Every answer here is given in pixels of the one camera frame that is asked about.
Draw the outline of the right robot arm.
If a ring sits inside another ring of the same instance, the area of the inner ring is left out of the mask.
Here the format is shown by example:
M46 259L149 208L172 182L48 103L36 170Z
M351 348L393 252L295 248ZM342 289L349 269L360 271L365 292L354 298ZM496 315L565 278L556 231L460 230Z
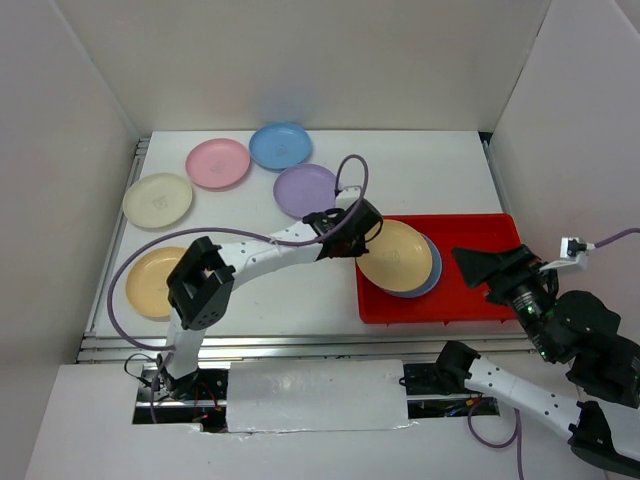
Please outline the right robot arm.
M559 259L550 263L526 245L502 252L452 250L465 284L486 285L487 302L508 307L542 360L568 366L567 379L588 400L524 380L459 341L443 347L435 378L446 391L481 392L535 418L594 467L637 478L639 346L619 335L620 316L596 296L559 291L559 269L580 266L594 248L565 237Z

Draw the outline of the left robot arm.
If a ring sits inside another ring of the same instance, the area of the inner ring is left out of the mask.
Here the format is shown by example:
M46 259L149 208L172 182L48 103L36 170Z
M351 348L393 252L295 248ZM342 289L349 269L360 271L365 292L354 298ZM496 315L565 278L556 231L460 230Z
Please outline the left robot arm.
M206 330L223 318L234 290L289 266L360 257L382 224L379 211L363 200L309 214L265 240L222 245L207 236L194 240L167 279L168 351L158 355L154 385L173 399L193 394Z

